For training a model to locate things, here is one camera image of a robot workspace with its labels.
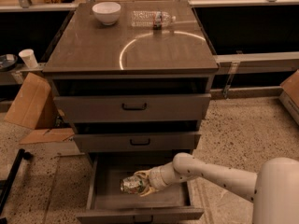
black round object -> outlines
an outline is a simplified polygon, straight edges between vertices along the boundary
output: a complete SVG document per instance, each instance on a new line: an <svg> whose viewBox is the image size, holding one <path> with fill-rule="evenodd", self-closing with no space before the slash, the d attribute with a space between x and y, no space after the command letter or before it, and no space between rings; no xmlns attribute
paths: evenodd
<svg viewBox="0 0 299 224"><path fill-rule="evenodd" d="M16 67L18 57L12 54L0 56L0 72L9 71Z"/></svg>

drawer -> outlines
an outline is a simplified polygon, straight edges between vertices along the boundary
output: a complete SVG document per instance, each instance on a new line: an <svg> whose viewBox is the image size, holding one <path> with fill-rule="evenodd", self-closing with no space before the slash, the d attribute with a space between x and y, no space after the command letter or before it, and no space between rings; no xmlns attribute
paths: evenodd
<svg viewBox="0 0 299 224"><path fill-rule="evenodd" d="M199 219L203 209L192 203L187 183L173 185L146 197L124 194L120 180L135 171L168 163L171 159L160 154L143 152L124 156L105 154L95 159L87 210L77 215L83 224L95 223L177 223Z"/></svg>
<svg viewBox="0 0 299 224"><path fill-rule="evenodd" d="M196 149L199 132L188 133L110 133L77 134L74 140L81 152L127 152Z"/></svg>
<svg viewBox="0 0 299 224"><path fill-rule="evenodd" d="M65 122L198 120L206 115L210 94L55 97Z"/></svg>

speckled concrete floor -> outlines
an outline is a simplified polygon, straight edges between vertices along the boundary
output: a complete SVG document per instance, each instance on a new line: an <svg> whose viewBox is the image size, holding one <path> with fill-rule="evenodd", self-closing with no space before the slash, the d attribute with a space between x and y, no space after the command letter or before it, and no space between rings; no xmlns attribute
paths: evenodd
<svg viewBox="0 0 299 224"><path fill-rule="evenodd" d="M5 179L30 130L3 122L0 113L0 179ZM277 97L212 100L194 155L206 162L258 172L275 157L299 160L299 126ZM9 224L75 223L85 209L91 167L74 144L24 146L23 161L3 215ZM192 181L195 203L205 209L193 224L250 224L252 204L203 179Z"/></svg>

black metal stand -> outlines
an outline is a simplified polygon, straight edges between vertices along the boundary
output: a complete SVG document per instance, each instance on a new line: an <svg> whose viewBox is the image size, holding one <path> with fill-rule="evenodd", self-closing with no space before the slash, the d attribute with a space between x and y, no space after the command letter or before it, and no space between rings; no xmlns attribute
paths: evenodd
<svg viewBox="0 0 299 224"><path fill-rule="evenodd" d="M21 164L21 160L25 159L25 160L30 160L32 157L32 154L29 152L25 152L24 149L19 149L17 157L15 159L15 161L12 164L12 167L10 169L9 175L7 180L2 180L0 181L0 190L1 190L1 194L0 194L0 215L3 211L4 205L7 201L7 197L8 194L11 190L13 181L15 180L15 177L18 173L20 164ZM7 224L7 219L5 217L0 217L0 224Z"/></svg>

brown box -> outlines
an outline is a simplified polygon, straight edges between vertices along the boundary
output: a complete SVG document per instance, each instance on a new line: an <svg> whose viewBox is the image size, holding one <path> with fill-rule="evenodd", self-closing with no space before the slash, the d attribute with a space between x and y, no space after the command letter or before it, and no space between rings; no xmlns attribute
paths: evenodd
<svg viewBox="0 0 299 224"><path fill-rule="evenodd" d="M299 70L284 80L280 86L283 92L279 100L299 124Z"/></svg>
<svg viewBox="0 0 299 224"><path fill-rule="evenodd" d="M57 109L50 84L43 77L29 73L8 110L5 121L30 129L53 128Z"/></svg>

